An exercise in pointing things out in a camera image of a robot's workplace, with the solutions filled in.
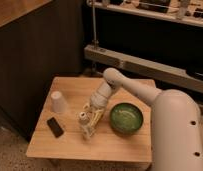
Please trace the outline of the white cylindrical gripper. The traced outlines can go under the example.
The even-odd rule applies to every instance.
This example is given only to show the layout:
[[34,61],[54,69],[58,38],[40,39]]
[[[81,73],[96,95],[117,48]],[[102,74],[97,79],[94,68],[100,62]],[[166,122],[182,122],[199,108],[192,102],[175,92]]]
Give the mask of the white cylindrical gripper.
[[90,126],[95,128],[97,123],[103,117],[105,113],[105,107],[107,106],[108,100],[113,95],[113,88],[107,83],[103,82],[99,88],[91,95],[90,97],[90,104],[86,103],[83,106],[83,111],[85,113],[92,112],[92,118],[90,121]]

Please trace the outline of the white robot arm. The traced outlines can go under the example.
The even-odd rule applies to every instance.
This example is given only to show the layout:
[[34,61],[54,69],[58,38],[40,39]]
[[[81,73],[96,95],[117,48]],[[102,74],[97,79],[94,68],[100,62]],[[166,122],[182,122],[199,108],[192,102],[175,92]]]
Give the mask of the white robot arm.
[[109,99],[124,88],[151,108],[151,171],[203,171],[201,111],[189,95],[151,87],[115,68],[107,68],[103,79],[84,107],[93,114],[91,124],[100,120]]

